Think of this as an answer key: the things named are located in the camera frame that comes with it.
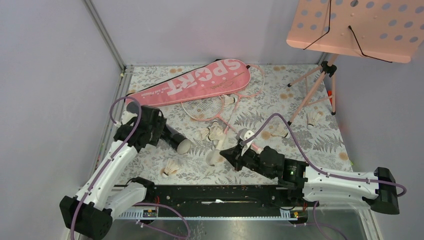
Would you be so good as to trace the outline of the white shuttlecock pair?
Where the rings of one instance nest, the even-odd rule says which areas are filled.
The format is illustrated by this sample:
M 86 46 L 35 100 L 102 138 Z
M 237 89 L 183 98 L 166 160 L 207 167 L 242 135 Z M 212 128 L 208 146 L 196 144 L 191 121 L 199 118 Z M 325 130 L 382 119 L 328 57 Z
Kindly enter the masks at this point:
M 200 136 L 203 140 L 213 141 L 216 139 L 220 131 L 220 124 L 214 120 L 210 126 L 201 128 L 199 130 Z

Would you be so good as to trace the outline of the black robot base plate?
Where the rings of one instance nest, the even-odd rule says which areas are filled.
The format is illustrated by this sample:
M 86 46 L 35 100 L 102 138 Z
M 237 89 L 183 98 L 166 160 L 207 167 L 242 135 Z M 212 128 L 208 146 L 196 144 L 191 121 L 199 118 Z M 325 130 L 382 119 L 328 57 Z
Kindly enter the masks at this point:
M 159 204 L 159 217 L 172 217 L 169 206 L 184 218 L 278 217 L 282 210 L 306 210 L 312 201 L 301 190 L 278 185 L 156 185 L 142 203 Z

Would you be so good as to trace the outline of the black shuttlecock tube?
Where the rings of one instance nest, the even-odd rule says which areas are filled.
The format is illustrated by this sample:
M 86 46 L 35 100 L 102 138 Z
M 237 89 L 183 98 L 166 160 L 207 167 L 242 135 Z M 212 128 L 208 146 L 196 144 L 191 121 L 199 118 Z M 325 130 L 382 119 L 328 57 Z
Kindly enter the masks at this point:
M 141 116 L 142 116 L 141 115 L 141 112 L 142 112 L 141 106 L 138 106 L 134 101 L 130 102 L 128 105 L 136 105 L 138 107 L 139 113 L 138 113 L 137 121 L 135 123 L 136 125 L 138 125 L 140 120 L 141 120 Z M 122 123 L 122 125 L 123 125 L 124 121 L 126 120 L 126 118 L 125 118 L 126 113 L 127 113 L 127 111 L 125 109 L 122 113 L 121 121 L 120 121 Z M 180 133 L 176 129 L 172 128 L 167 123 L 167 119 L 166 119 L 166 123 L 165 123 L 163 132 L 162 132 L 159 140 L 163 140 L 164 142 L 166 142 L 179 155 L 183 155 L 183 154 L 187 153 L 190 150 L 191 144 L 192 144 L 192 142 L 188 138 L 186 138 L 182 133 Z

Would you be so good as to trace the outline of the white feather shuttlecock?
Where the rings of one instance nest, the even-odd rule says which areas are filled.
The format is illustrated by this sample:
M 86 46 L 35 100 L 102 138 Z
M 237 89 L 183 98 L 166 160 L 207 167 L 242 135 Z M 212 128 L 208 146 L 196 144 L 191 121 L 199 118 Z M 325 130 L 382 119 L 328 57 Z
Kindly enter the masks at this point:
M 229 107 L 230 105 L 235 104 L 238 101 L 237 97 L 226 95 L 226 94 L 223 94 L 221 98 L 223 100 L 224 108 Z

